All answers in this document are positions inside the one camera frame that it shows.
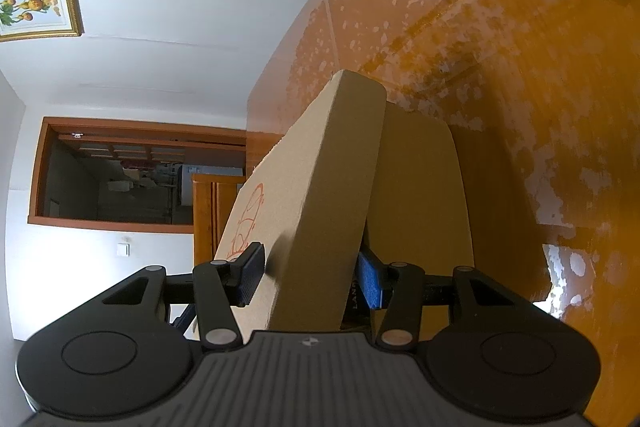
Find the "wooden door frame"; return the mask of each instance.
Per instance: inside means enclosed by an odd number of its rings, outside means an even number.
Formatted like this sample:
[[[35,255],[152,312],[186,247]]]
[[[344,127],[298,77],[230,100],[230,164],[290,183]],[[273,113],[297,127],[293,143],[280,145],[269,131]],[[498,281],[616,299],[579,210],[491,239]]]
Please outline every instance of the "wooden door frame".
[[[58,132],[54,128],[94,128],[96,130],[117,128],[123,135],[141,132],[145,136],[171,133],[182,139],[193,137],[194,141],[202,140],[211,147],[220,149],[246,149],[246,131],[207,127],[202,125],[186,125],[178,123],[156,123],[133,120],[105,120],[98,118],[55,118],[45,116],[42,119],[38,147],[33,164],[31,193],[27,223],[46,225],[48,227],[64,227],[68,229],[110,230],[112,232],[150,232],[150,233],[193,233],[193,225],[166,225],[162,223],[116,223],[112,221],[92,221],[87,219],[67,219],[64,217],[44,216],[44,194],[49,170],[51,146]]]

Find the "chair backrest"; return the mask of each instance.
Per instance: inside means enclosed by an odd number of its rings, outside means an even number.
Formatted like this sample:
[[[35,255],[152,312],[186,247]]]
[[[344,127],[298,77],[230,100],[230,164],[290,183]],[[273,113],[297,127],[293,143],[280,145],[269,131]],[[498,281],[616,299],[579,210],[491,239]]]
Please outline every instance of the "chair backrest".
[[[193,266],[212,261],[244,176],[192,174]]]

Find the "gray ribbed panel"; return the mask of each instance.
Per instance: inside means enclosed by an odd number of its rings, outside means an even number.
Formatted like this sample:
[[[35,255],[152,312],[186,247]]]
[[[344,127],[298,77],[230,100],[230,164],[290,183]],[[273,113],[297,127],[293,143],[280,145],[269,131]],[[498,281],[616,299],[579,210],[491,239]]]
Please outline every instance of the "gray ribbed panel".
[[[374,349],[361,333],[255,333],[207,355],[176,396],[100,427],[495,427],[444,400],[413,359]],[[24,427],[90,425],[40,413]],[[574,416],[546,427],[588,427]]]

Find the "silver screw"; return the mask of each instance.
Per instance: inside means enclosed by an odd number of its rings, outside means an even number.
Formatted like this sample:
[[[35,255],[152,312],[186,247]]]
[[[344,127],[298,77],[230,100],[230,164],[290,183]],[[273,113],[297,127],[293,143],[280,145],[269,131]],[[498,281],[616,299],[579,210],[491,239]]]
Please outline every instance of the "silver screw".
[[[414,336],[406,330],[388,330],[382,333],[382,341],[389,346],[406,346]]]
[[[218,328],[217,330],[211,330],[204,338],[209,344],[215,344],[216,346],[225,346],[225,344],[231,344],[238,336],[235,331],[228,330],[226,328]]]

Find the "cardboard box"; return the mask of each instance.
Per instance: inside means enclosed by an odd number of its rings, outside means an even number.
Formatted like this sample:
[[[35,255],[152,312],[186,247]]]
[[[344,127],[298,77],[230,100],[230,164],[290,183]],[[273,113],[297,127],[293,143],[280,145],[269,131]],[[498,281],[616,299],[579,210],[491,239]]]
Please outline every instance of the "cardboard box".
[[[473,264],[447,125],[341,71],[247,179],[220,240],[216,259],[252,241],[266,248],[251,305],[234,309],[244,339],[256,329],[338,330],[366,222],[366,241],[385,262],[443,275]],[[429,334],[441,321],[426,310]]]

